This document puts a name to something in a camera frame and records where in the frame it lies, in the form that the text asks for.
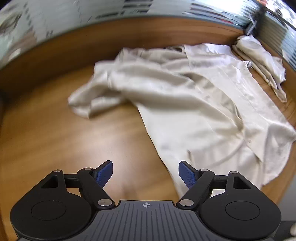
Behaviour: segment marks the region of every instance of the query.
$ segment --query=folded garment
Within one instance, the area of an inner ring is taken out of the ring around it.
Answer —
[[[233,50],[244,60],[250,61],[257,73],[272,87],[281,102],[287,102],[287,96],[281,87],[285,81],[285,68],[282,60],[273,57],[252,35],[240,36]]]
[[[229,46],[126,49],[95,64],[91,80],[68,99],[89,118],[126,100],[139,110],[182,196],[178,163],[219,175],[238,171],[260,188],[285,166],[294,128]]]

